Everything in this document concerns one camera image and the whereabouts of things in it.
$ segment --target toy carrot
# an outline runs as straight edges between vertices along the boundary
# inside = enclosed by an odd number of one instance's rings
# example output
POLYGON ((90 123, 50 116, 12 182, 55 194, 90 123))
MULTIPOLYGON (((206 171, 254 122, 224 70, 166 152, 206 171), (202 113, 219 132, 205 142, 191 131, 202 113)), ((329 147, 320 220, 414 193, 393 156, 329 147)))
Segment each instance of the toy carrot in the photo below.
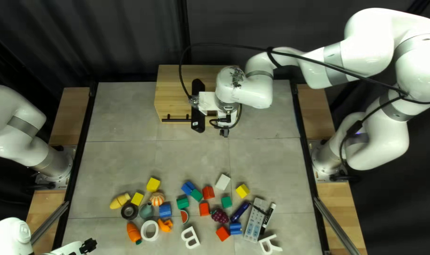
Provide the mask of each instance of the toy carrot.
POLYGON ((139 230, 135 226, 135 224, 131 222, 127 223, 127 233, 128 237, 130 237, 130 240, 136 243, 136 245, 139 245, 141 243, 141 234, 139 233, 139 230))

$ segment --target orange toy piece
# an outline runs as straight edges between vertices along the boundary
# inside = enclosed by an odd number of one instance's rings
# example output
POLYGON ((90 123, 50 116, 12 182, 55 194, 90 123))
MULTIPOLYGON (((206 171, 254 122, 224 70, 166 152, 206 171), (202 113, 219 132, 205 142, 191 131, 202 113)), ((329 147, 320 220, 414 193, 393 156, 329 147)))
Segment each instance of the orange toy piece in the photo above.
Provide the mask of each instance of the orange toy piece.
POLYGON ((211 199, 215 197, 214 189, 210 186, 206 186, 202 189, 202 195, 204 196, 204 199, 211 199))
POLYGON ((218 235, 221 241, 224 241, 229 237, 229 232, 224 226, 221 226, 221 228, 216 231, 216 235, 218 235))
POLYGON ((136 245, 141 243, 141 234, 139 233, 139 230, 135 224, 131 222, 127 223, 127 233, 128 237, 130 237, 130 240, 136 243, 136 245))
POLYGON ((163 232, 171 232, 171 227, 173 226, 173 222, 171 220, 167 220, 163 222, 161 219, 157 220, 158 226, 163 232))
POLYGON ((128 193, 117 196, 110 204, 111 209, 121 208, 127 201, 130 200, 130 195, 128 193))
POLYGON ((204 202, 199 204, 199 215, 208 216, 211 214, 211 209, 209 208, 209 203, 204 202))

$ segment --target white remote control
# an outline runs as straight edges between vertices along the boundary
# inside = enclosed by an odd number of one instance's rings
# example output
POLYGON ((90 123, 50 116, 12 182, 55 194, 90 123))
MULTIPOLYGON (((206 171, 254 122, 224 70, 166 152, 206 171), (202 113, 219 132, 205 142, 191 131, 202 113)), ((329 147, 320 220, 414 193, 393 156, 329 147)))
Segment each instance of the white remote control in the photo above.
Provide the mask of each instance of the white remote control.
POLYGON ((262 212, 259 212, 254 206, 265 212, 267 210, 267 202, 260 198, 254 199, 253 207, 251 208, 251 213, 249 215, 249 220, 245 230, 244 239, 253 243, 257 243, 265 215, 262 212))

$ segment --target yellow cube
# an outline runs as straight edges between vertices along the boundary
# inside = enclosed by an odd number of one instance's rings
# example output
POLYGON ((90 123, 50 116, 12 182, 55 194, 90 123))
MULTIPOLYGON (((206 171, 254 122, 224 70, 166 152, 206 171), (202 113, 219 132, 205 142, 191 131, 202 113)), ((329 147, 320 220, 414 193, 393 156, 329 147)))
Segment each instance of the yellow cube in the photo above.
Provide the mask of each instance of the yellow cube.
POLYGON ((146 189, 150 192, 156 192, 159 187, 160 187, 160 181, 151 177, 148 182, 148 185, 146 186, 146 189))
POLYGON ((139 206, 139 204, 141 204, 141 200, 143 200, 144 195, 143 194, 139 194, 138 192, 135 193, 135 195, 132 198, 132 201, 130 201, 133 205, 137 205, 139 206))
POLYGON ((249 189, 246 187, 245 184, 240 185, 238 188, 235 189, 235 191, 237 191, 241 198, 244 198, 249 194, 249 189))

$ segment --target orange block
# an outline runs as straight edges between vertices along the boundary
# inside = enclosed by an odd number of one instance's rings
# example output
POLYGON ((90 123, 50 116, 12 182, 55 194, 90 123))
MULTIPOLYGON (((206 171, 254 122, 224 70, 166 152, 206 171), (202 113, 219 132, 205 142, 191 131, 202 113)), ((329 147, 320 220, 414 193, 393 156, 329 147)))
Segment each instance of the orange block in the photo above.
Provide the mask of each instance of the orange block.
POLYGON ((224 226, 221 226, 221 228, 216 231, 216 235, 218 235, 221 241, 224 241, 229 237, 229 232, 224 226))
POLYGON ((211 209, 209 208, 209 203, 201 203, 199 204, 199 215, 208 216, 211 214, 211 209))
POLYGON ((214 189, 210 186, 206 186, 202 189, 202 195, 204 196, 204 199, 211 199, 215 197, 214 189))

